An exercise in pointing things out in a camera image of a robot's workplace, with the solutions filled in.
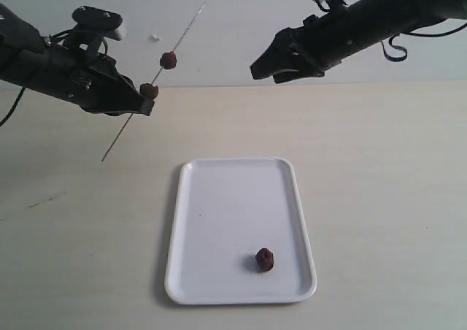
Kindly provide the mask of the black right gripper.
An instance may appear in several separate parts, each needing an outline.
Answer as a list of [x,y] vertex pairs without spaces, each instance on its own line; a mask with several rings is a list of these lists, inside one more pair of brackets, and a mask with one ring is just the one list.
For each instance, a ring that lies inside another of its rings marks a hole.
[[318,40],[322,23],[310,15],[300,27],[287,27],[276,33],[265,52],[252,63],[254,80],[272,77],[275,84],[307,78],[321,78],[325,72],[342,63],[343,58],[325,57],[324,40]]

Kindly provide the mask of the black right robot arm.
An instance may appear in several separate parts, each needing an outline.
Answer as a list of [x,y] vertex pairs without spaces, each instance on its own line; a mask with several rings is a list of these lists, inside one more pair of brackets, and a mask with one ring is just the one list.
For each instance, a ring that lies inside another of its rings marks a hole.
[[284,28],[252,63],[254,80],[276,84],[325,72],[377,43],[398,35],[418,36],[418,29],[448,19],[466,19],[466,0],[312,0],[325,13],[310,15],[302,26]]

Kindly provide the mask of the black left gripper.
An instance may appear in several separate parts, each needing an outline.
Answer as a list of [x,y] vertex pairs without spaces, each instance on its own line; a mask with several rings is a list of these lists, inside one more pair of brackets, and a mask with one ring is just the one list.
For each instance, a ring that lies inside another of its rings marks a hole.
[[39,92],[94,114],[149,115],[155,100],[141,95],[107,55],[103,34],[43,36],[47,62],[39,71]]

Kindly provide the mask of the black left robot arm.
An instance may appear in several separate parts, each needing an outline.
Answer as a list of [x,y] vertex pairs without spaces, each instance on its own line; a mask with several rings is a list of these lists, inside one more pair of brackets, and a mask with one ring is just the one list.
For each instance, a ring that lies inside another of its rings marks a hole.
[[93,114],[150,115],[154,100],[120,74],[108,39],[120,41],[121,15],[81,6],[75,26],[43,36],[1,6],[1,80],[75,104]]

